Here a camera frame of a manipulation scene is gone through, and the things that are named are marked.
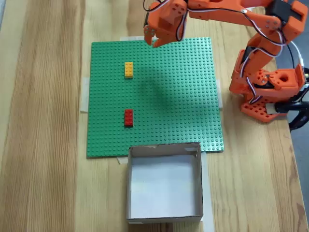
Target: cardboard box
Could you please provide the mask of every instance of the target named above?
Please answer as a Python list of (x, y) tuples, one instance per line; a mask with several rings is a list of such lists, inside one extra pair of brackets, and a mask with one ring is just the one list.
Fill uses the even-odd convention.
[(130, 224), (200, 221), (202, 192), (199, 143), (129, 149), (126, 218)]

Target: orange robotic arm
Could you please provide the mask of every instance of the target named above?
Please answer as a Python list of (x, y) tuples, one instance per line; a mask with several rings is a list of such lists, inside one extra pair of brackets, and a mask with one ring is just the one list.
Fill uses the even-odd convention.
[[(256, 6), (265, 7), (266, 14), (246, 9)], [(301, 64), (295, 69), (274, 72), (262, 69), (281, 53), (283, 46), (304, 31), (308, 9), (298, 1), (290, 5), (281, 0), (165, 0), (154, 2), (145, 10), (148, 14), (144, 37), (153, 47), (181, 41), (188, 14), (202, 20), (254, 27), (257, 34), (239, 52), (229, 89), (245, 96), (241, 110), (258, 120), (269, 122), (277, 117), (278, 114), (266, 113), (265, 104), (288, 101), (306, 82)], [(153, 43), (155, 35), (158, 40)]]

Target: wooden table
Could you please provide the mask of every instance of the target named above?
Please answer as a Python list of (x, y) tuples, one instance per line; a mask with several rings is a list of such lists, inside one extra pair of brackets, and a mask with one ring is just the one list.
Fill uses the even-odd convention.
[[(0, 31), (0, 231), (202, 231), (201, 223), (129, 226), (126, 165), (86, 159), (81, 78), (93, 41), (142, 35), (142, 0), (7, 0)], [(286, 120), (268, 125), (228, 91), (254, 31), (188, 20), (210, 36), (223, 94), (225, 151), (208, 155), (216, 231), (307, 232)], [(275, 69), (275, 62), (269, 69)]]

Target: lego baseplate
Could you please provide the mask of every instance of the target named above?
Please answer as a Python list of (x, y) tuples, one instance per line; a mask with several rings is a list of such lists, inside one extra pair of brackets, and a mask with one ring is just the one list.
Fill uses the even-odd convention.
[[(124, 77), (133, 62), (133, 79)], [(124, 110), (134, 127), (124, 127)], [(210, 38), (152, 48), (144, 41), (92, 43), (87, 156), (125, 156), (131, 146), (200, 142), (224, 149)]]

